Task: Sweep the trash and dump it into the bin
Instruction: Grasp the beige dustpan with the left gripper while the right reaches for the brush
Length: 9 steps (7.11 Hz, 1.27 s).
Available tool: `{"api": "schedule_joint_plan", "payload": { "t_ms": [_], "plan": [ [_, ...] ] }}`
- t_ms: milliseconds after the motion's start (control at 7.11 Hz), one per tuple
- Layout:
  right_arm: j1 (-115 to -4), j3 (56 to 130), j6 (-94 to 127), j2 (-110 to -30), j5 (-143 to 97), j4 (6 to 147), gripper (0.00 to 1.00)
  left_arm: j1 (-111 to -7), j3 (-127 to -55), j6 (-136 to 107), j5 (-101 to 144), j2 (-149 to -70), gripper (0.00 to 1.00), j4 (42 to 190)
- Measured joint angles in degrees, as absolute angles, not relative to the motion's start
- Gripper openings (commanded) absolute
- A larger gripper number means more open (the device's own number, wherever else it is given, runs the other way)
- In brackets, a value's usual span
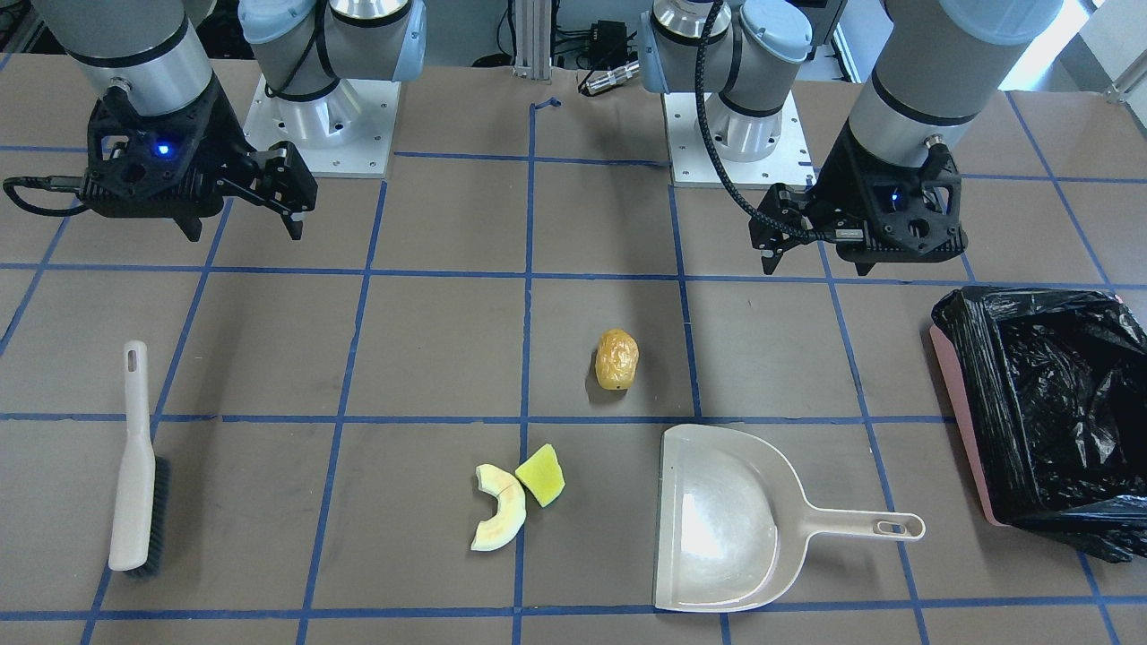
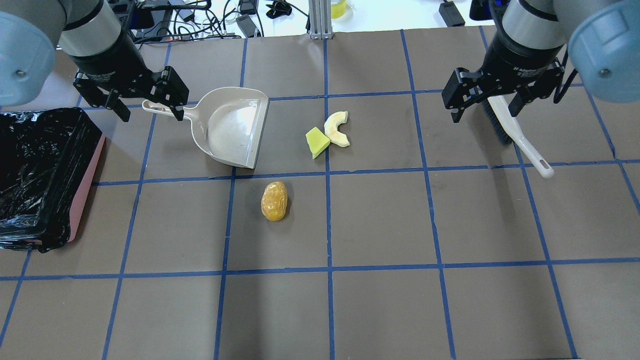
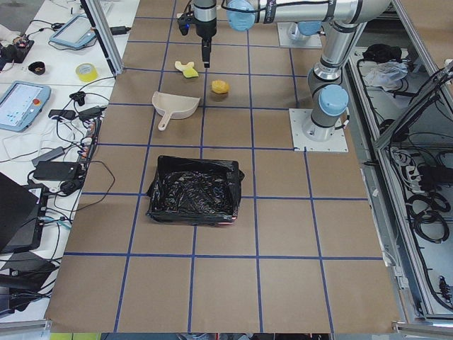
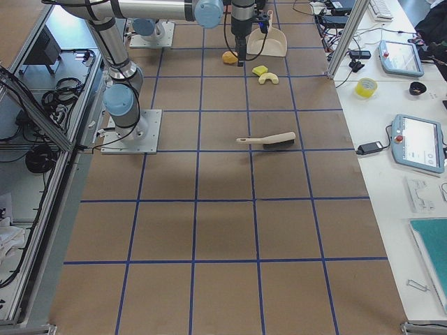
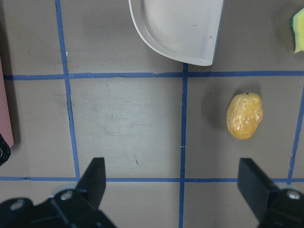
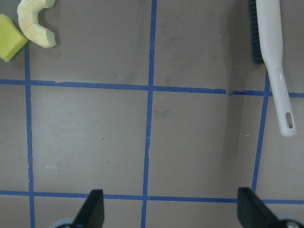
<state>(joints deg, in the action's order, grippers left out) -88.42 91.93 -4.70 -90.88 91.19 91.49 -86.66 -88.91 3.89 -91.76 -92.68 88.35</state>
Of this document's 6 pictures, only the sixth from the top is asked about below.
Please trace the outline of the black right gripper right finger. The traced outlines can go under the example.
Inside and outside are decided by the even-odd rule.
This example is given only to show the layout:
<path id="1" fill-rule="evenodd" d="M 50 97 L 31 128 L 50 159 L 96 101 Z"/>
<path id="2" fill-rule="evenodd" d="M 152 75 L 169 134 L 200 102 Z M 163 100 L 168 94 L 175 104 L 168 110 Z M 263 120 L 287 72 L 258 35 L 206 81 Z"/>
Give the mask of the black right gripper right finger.
<path id="1" fill-rule="evenodd" d="M 243 228 L 302 228 L 303 223 L 276 216 L 248 187 L 237 190 L 237 218 Z"/>

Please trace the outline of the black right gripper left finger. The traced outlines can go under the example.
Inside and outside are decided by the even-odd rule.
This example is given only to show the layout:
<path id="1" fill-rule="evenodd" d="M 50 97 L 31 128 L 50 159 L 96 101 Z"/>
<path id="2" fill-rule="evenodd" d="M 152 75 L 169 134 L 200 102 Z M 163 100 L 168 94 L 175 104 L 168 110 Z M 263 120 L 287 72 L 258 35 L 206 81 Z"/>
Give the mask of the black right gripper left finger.
<path id="1" fill-rule="evenodd" d="M 92 190 L 75 217 L 73 228 L 101 228 L 105 219 L 103 190 Z"/>

